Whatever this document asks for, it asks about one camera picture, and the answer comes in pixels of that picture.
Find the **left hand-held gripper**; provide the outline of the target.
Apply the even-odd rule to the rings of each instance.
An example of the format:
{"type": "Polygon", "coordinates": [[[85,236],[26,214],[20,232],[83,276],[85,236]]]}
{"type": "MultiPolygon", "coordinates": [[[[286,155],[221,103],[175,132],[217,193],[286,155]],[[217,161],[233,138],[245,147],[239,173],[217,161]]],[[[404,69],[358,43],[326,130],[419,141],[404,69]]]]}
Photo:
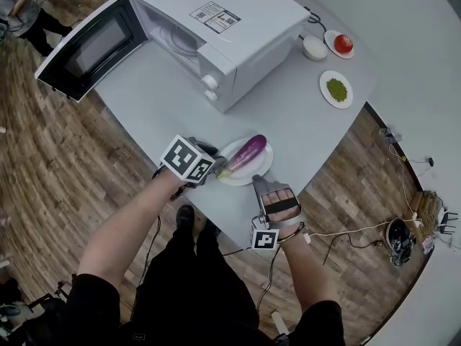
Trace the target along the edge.
{"type": "Polygon", "coordinates": [[[176,135],[160,158],[159,172],[168,169],[185,187],[217,179],[227,159],[214,146],[194,137],[176,135]]]}

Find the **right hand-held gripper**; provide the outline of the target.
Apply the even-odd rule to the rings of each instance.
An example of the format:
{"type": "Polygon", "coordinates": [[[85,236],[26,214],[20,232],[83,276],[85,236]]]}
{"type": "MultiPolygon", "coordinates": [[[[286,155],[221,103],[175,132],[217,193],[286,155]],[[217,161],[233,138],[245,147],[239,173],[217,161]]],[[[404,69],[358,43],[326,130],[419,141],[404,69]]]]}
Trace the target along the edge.
{"type": "Polygon", "coordinates": [[[259,203],[259,214],[253,217],[251,221],[252,249],[273,250],[278,244],[305,230],[305,214],[295,195],[289,200],[279,201],[275,204],[270,198],[273,192],[285,188],[291,189],[289,185],[277,181],[273,182],[259,174],[252,177],[252,183],[259,203]],[[279,222],[269,220],[269,214],[284,211],[296,205],[300,209],[296,217],[279,222]]]}

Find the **white oval plate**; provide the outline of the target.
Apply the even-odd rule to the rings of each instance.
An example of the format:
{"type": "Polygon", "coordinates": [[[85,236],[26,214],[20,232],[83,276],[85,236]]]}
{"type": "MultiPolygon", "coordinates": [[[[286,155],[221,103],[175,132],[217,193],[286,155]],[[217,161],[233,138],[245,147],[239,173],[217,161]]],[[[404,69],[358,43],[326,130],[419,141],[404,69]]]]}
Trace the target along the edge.
{"type": "MultiPolygon", "coordinates": [[[[230,159],[237,151],[249,140],[249,138],[241,138],[237,141],[229,143],[224,147],[219,155],[230,159]]],[[[266,144],[265,149],[246,166],[238,171],[232,173],[229,177],[221,178],[220,181],[229,186],[244,186],[252,183],[252,176],[259,174],[264,176],[272,165],[274,159],[274,152],[269,143],[266,144]]]]}

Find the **purple eggplant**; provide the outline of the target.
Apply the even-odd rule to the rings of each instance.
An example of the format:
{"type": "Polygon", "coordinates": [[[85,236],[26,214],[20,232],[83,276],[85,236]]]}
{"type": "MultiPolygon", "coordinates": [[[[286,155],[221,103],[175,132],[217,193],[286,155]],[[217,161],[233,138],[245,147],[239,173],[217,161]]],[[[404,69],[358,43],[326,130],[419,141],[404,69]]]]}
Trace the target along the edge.
{"type": "Polygon", "coordinates": [[[234,172],[242,169],[253,161],[266,148],[266,145],[267,138],[265,136],[262,134],[253,136],[227,161],[216,178],[229,177],[234,172]]]}

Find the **white microwave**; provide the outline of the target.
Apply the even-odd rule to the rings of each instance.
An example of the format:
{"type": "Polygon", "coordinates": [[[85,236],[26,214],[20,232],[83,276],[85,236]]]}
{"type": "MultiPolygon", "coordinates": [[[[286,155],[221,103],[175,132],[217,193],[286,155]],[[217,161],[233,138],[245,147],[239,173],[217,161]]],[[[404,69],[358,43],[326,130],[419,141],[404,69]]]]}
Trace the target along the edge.
{"type": "Polygon", "coordinates": [[[78,101],[154,41],[226,112],[286,59],[309,15],[294,0],[109,0],[64,37],[35,78],[78,101]]]}

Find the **person's right forearm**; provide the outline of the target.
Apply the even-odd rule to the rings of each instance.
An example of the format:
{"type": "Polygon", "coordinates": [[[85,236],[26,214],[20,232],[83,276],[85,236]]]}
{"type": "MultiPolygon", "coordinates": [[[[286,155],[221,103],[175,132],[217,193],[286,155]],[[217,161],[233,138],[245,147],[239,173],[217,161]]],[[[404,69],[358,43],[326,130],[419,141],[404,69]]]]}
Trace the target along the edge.
{"type": "Polygon", "coordinates": [[[335,282],[320,263],[302,233],[282,242],[302,312],[321,301],[339,303],[335,282]]]}

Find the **person's left forearm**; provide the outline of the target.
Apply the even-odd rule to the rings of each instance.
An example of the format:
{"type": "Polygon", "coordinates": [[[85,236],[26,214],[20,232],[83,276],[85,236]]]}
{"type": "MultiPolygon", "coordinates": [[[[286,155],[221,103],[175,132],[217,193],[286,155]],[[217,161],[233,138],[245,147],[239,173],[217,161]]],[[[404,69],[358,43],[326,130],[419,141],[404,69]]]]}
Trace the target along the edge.
{"type": "Polygon", "coordinates": [[[93,275],[119,288],[157,216],[183,185],[173,172],[161,171],[95,231],[77,274],[93,275]]]}

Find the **person's right hand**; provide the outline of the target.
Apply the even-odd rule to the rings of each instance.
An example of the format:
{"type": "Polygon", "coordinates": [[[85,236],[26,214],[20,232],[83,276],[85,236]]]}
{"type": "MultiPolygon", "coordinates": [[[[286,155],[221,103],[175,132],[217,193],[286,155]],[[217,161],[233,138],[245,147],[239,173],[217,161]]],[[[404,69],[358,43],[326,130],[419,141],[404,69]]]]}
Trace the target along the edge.
{"type": "MultiPolygon", "coordinates": [[[[276,192],[270,192],[262,197],[265,206],[273,205],[278,203],[279,201],[289,200],[293,198],[294,195],[289,188],[285,188],[283,190],[278,190],[276,192]]],[[[277,213],[269,214],[268,218],[270,221],[279,222],[279,221],[286,221],[291,218],[296,217],[300,212],[299,207],[296,205],[284,211],[280,211],[277,213]]]]}

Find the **person's black shoe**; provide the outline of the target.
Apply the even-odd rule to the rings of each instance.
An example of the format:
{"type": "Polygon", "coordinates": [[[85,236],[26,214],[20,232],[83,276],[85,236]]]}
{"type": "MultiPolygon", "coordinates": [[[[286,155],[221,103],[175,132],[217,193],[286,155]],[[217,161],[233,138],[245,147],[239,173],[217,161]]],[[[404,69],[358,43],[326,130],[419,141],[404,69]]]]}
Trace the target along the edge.
{"type": "Polygon", "coordinates": [[[197,227],[197,235],[211,235],[217,238],[221,233],[221,230],[210,220],[200,221],[197,227]]]}
{"type": "Polygon", "coordinates": [[[181,206],[176,213],[176,229],[191,234],[194,228],[194,208],[191,205],[181,206]]]}

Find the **white plate with green beans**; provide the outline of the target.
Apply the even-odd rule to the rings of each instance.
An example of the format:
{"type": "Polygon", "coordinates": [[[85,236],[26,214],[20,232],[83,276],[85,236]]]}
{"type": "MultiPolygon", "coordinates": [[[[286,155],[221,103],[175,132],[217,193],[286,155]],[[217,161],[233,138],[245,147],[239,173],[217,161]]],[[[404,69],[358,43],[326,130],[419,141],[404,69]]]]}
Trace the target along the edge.
{"type": "Polygon", "coordinates": [[[320,91],[321,91],[321,94],[323,95],[323,98],[330,104],[332,105],[333,107],[337,108],[337,109],[346,109],[348,108],[352,102],[353,102],[353,99],[354,99],[354,93],[353,93],[353,90],[352,90],[352,86],[351,84],[349,83],[349,81],[346,79],[345,76],[343,76],[342,74],[340,74],[338,71],[333,71],[333,70],[327,70],[327,71],[324,71],[321,76],[320,76],[320,79],[319,79],[319,87],[320,87],[320,91]],[[347,90],[348,90],[348,96],[347,96],[347,99],[344,101],[344,102],[336,102],[332,97],[331,95],[329,94],[327,88],[326,88],[326,82],[332,78],[335,78],[335,79],[338,79],[340,80],[346,87],[347,87],[347,90]]]}

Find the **person's black trousers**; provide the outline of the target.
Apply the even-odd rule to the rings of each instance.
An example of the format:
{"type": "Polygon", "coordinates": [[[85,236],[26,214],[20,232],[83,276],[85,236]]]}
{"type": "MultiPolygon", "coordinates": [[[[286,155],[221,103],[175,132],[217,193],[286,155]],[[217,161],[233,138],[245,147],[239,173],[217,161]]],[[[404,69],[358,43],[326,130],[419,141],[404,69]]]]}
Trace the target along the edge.
{"type": "Polygon", "coordinates": [[[132,323],[163,345],[261,346],[259,316],[244,282],[216,237],[177,229],[138,288],[132,323]]]}

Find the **pile of green beans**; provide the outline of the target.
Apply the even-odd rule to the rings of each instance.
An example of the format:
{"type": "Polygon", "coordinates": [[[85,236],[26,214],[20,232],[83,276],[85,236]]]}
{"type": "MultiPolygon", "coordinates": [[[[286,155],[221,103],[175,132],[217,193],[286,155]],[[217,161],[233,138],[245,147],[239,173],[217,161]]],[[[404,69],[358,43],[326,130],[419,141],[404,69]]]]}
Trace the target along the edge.
{"type": "Polygon", "coordinates": [[[332,78],[326,82],[326,88],[336,102],[344,102],[348,96],[347,87],[338,79],[332,78]]]}

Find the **white wooden slat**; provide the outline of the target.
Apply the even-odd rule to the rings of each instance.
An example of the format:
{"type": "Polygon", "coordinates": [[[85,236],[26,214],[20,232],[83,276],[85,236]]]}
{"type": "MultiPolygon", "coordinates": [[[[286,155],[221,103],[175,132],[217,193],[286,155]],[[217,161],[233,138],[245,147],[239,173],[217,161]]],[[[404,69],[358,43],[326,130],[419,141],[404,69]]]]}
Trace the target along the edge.
{"type": "Polygon", "coordinates": [[[285,321],[283,320],[281,314],[278,311],[273,311],[271,313],[272,320],[274,322],[274,325],[278,331],[278,334],[286,334],[288,335],[289,330],[285,324],[285,321]]]}

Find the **black round bin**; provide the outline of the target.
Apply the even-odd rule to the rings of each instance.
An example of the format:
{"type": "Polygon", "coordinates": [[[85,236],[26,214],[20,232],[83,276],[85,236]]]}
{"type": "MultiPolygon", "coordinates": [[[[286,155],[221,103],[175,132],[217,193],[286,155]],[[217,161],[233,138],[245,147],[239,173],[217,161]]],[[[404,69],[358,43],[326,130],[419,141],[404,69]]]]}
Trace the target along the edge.
{"type": "Polygon", "coordinates": [[[393,219],[386,228],[385,239],[390,250],[390,261],[396,267],[402,267],[410,260],[416,242],[406,222],[400,218],[393,219]]]}

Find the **white bowl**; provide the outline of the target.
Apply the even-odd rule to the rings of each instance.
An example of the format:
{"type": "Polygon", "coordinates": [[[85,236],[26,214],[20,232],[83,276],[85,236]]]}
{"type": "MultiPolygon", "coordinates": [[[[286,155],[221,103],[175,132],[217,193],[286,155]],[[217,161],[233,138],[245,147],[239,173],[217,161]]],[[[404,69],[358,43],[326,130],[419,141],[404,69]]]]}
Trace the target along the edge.
{"type": "Polygon", "coordinates": [[[312,61],[322,61],[328,55],[326,45],[314,36],[303,38],[303,54],[312,61]]]}

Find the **cardboard box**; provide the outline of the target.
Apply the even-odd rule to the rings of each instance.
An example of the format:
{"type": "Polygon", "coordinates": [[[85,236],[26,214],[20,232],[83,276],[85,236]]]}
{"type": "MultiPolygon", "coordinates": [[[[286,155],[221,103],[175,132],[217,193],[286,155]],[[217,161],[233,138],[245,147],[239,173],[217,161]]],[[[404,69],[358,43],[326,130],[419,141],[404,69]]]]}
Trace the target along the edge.
{"type": "Polygon", "coordinates": [[[411,201],[411,208],[426,227],[433,228],[438,224],[438,215],[442,209],[442,200],[433,191],[416,192],[411,201]]]}

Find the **small white plate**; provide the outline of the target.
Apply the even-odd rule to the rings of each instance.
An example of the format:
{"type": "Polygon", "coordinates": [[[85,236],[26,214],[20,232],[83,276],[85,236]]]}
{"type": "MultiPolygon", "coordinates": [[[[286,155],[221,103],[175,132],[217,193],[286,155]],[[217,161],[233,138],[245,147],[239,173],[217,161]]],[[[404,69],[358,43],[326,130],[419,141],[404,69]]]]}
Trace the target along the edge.
{"type": "Polygon", "coordinates": [[[336,39],[336,37],[338,35],[340,35],[340,32],[338,32],[338,31],[327,30],[324,33],[324,42],[325,42],[325,44],[330,49],[330,51],[333,52],[338,57],[343,58],[343,59],[351,59],[351,58],[353,58],[354,57],[354,49],[351,49],[348,53],[340,53],[335,49],[334,40],[336,39]]]}

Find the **red tomato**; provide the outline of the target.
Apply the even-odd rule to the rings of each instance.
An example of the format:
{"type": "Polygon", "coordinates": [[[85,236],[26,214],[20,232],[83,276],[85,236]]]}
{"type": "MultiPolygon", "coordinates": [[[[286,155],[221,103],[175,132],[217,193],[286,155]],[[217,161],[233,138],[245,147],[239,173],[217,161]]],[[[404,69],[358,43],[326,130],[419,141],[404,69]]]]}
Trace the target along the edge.
{"type": "Polygon", "coordinates": [[[353,49],[352,39],[344,34],[337,35],[334,39],[334,48],[340,54],[350,53],[353,49]]]}

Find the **person's black shirt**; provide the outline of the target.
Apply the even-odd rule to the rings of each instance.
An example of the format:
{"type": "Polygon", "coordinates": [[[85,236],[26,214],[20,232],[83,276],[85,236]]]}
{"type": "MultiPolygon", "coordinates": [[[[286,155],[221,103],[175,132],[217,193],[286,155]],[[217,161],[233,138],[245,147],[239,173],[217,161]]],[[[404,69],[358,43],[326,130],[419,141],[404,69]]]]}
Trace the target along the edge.
{"type": "Polygon", "coordinates": [[[279,340],[241,321],[217,316],[187,316],[171,321],[142,316],[120,324],[120,296],[94,275],[77,276],[53,335],[52,346],[346,346],[341,307],[321,301],[301,317],[295,330],[279,340]]]}

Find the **router with antennas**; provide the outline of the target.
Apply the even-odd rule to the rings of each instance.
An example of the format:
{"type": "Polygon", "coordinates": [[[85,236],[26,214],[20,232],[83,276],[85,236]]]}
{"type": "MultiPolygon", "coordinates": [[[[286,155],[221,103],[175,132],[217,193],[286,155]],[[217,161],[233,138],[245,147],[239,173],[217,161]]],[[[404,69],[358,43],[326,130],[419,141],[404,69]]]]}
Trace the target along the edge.
{"type": "Polygon", "coordinates": [[[437,216],[437,231],[444,235],[453,235],[456,226],[450,225],[450,222],[457,221],[459,218],[458,213],[450,212],[447,208],[442,207],[437,216]]]}

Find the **black equipment stand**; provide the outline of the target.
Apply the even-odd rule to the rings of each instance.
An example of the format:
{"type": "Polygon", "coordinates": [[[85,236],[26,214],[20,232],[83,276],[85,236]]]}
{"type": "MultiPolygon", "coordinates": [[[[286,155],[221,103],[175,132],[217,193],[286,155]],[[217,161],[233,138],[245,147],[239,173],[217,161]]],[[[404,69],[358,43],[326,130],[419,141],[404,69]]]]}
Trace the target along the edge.
{"type": "Polygon", "coordinates": [[[0,346],[52,346],[69,285],[59,281],[54,293],[26,303],[16,279],[0,283],[0,346]]]}

